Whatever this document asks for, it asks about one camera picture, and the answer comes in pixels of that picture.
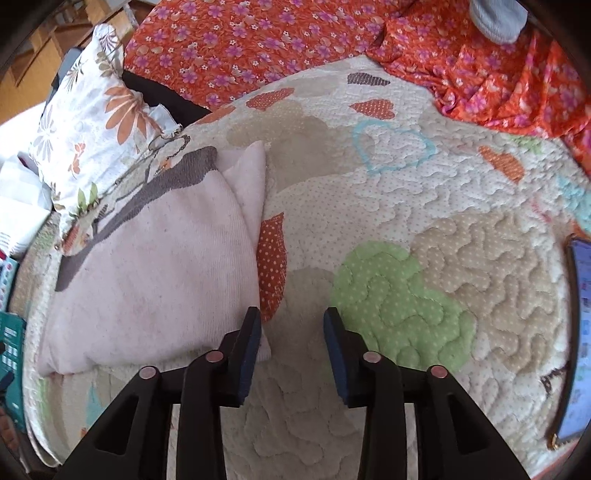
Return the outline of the pink knitted sweater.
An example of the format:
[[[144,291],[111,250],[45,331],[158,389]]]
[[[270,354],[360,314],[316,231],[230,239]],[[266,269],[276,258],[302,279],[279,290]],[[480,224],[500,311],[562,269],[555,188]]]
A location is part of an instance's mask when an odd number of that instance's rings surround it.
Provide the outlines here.
[[[61,261],[40,375],[156,364],[216,346],[259,305],[266,152],[184,154]]]

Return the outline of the white paper bag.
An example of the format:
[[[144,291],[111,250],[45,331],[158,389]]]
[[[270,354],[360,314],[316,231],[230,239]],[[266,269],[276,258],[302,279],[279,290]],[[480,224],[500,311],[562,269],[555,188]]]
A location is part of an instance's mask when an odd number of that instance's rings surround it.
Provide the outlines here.
[[[51,191],[17,157],[1,165],[1,250],[21,258],[52,211]]]

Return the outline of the green cardboard box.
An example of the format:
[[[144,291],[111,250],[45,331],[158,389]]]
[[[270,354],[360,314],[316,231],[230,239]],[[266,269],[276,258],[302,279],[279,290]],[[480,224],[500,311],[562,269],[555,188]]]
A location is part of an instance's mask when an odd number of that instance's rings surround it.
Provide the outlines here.
[[[1,313],[1,406],[16,429],[26,432],[23,401],[23,365],[26,322],[17,315]]]

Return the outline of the grey fabric item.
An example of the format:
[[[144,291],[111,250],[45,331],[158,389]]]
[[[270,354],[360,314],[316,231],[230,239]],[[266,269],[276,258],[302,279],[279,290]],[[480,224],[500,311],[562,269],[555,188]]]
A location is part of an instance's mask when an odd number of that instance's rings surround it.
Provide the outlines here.
[[[514,43],[528,20],[528,11],[516,0],[471,0],[469,13],[476,28],[490,41]]]

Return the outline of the heart patchwork quilt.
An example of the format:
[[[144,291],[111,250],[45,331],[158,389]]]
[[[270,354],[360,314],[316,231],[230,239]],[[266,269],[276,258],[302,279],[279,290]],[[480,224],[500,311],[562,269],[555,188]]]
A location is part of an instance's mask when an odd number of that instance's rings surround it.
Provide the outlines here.
[[[260,305],[270,359],[223,414],[232,479],[353,479],[363,415],[339,401],[322,339],[335,306],[401,365],[441,363],[530,475],[570,349],[564,244],[590,231],[590,182],[562,143],[450,120],[358,57],[295,74],[185,128],[77,225],[91,241],[155,174],[206,145],[266,147]]]

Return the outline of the colourful dotted strip box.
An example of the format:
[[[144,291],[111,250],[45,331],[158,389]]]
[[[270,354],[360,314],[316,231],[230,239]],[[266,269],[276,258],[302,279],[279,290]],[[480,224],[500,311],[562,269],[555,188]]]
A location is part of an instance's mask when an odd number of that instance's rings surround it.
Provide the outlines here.
[[[0,311],[5,312],[11,297],[13,282],[19,268],[19,263],[9,257],[1,262],[0,274]]]

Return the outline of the white floral pillow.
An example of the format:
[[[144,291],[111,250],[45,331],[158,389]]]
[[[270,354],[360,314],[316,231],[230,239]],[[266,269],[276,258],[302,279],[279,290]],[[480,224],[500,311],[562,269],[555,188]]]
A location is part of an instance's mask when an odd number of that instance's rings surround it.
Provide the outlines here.
[[[123,46],[115,29],[95,26],[41,115],[30,155],[66,222],[180,130],[164,106],[148,106],[127,87],[122,73]]]

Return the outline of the smartphone with lit screen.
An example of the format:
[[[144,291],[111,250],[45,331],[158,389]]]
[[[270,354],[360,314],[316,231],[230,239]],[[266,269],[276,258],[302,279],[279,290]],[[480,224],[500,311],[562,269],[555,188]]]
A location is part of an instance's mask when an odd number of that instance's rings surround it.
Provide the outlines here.
[[[583,436],[590,422],[590,242],[570,236],[565,247],[571,312],[565,383],[548,447],[557,450]]]

